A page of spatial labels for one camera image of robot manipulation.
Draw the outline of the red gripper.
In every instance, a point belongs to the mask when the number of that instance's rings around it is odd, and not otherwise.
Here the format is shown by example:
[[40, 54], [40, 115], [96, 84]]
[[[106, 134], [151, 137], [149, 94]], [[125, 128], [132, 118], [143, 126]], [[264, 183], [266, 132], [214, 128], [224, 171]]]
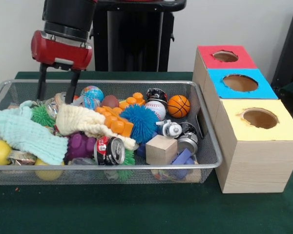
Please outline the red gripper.
[[34, 60], [41, 63], [37, 99], [44, 100], [47, 68], [48, 65], [56, 63], [74, 69], [65, 95], [65, 103], [72, 103], [81, 70], [86, 69], [91, 61], [92, 46], [87, 42], [75, 41], [37, 30], [31, 40], [31, 54]]

